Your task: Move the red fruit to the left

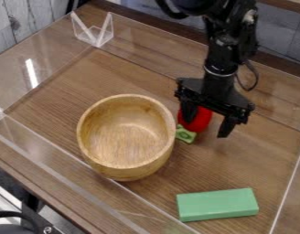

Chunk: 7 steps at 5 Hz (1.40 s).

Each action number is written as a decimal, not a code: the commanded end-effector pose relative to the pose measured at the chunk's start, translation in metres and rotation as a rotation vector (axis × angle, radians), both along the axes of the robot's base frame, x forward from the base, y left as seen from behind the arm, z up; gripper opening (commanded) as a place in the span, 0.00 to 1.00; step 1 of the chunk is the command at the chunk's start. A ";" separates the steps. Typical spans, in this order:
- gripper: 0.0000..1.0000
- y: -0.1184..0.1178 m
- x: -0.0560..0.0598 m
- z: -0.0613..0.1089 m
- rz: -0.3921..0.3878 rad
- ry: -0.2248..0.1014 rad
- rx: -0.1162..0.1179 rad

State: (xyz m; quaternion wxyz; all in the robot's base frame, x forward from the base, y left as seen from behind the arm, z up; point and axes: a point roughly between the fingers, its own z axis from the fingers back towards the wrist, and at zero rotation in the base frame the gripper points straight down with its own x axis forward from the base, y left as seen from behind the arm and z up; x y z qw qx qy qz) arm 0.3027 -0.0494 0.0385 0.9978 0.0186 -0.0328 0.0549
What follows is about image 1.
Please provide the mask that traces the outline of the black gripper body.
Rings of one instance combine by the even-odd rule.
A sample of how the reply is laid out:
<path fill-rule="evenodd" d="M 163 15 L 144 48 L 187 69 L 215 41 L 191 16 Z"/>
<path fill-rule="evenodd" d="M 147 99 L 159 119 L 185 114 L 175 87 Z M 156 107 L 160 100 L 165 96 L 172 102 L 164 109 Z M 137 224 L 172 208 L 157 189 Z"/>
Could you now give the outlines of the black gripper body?
<path fill-rule="evenodd" d="M 208 86 L 204 79 L 195 78 L 177 78 L 176 83 L 175 96 L 179 101 L 188 100 L 197 107 L 203 107 L 224 117 L 235 116 L 238 124 L 248 122 L 255 105 L 236 91 L 234 84 L 222 86 L 211 82 Z"/>

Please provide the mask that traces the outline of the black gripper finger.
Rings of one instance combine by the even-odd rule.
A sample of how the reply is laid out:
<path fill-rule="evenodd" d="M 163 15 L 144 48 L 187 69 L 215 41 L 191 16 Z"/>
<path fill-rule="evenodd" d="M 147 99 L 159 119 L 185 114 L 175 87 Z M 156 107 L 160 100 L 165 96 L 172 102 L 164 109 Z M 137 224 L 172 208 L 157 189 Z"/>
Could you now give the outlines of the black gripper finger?
<path fill-rule="evenodd" d="M 226 116 L 222 122 L 220 130 L 218 133 L 219 138 L 226 138 L 238 124 L 238 118 L 235 116 Z"/>
<path fill-rule="evenodd" d="M 188 100 L 180 101 L 180 113 L 185 123 L 191 123 L 197 114 L 197 106 Z"/>

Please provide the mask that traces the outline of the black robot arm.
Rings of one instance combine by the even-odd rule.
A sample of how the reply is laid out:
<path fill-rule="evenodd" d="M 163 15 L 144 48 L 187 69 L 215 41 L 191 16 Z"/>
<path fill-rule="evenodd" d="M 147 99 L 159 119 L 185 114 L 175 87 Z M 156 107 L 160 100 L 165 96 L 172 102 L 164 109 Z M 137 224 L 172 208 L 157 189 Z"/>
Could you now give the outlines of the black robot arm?
<path fill-rule="evenodd" d="M 204 77 L 179 78 L 175 96 L 180 102 L 180 119 L 193 122 L 206 109 L 223 116 L 218 136 L 226 138 L 239 124 L 246 124 L 255 104 L 236 88 L 238 69 L 251 64 L 258 51 L 256 0 L 155 0 L 164 13 L 184 19 L 199 16 L 207 29 Z"/>

